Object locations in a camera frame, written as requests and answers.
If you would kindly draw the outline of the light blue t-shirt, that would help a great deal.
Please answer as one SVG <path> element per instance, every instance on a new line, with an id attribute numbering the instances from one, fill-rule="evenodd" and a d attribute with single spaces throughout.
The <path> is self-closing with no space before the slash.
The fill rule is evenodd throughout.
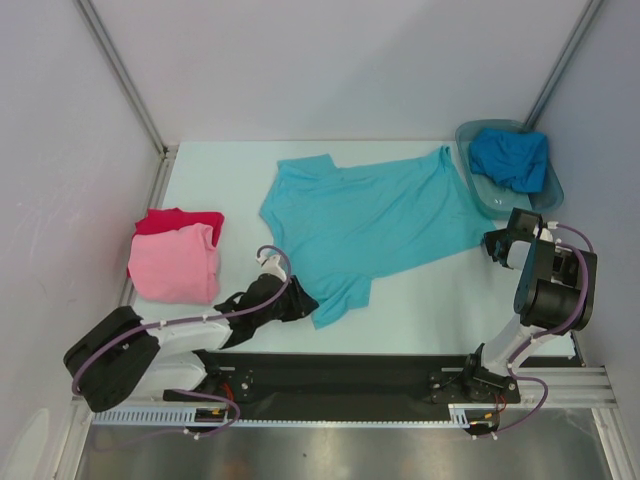
<path id="1" fill-rule="evenodd" d="M 480 245 L 492 221 L 442 146 L 418 158 L 338 167 L 281 160 L 260 216 L 317 303 L 317 329 L 369 303 L 378 278 Z"/>

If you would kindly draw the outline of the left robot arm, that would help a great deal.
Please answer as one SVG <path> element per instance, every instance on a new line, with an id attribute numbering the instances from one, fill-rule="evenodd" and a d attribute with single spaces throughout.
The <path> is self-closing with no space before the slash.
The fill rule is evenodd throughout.
<path id="1" fill-rule="evenodd" d="M 318 307 L 296 277 L 263 273 L 202 319 L 144 322 L 132 307 L 118 307 L 65 353 L 63 364 L 72 391 L 95 413 L 148 394 L 181 399 L 190 391 L 207 400 L 221 387 L 220 374 L 210 367 L 212 351 L 238 346 L 271 321 L 296 321 Z"/>

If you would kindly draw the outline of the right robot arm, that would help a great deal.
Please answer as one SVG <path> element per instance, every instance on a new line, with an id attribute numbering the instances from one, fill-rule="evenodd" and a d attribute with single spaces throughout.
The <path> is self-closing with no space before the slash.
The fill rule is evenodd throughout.
<path id="1" fill-rule="evenodd" d="M 517 389 L 515 370 L 541 345 L 583 329 L 595 298 L 597 255 L 579 230 L 515 208 L 507 226 L 483 237 L 491 259 L 521 272 L 514 316 L 466 360 L 462 392 L 484 402 Z"/>

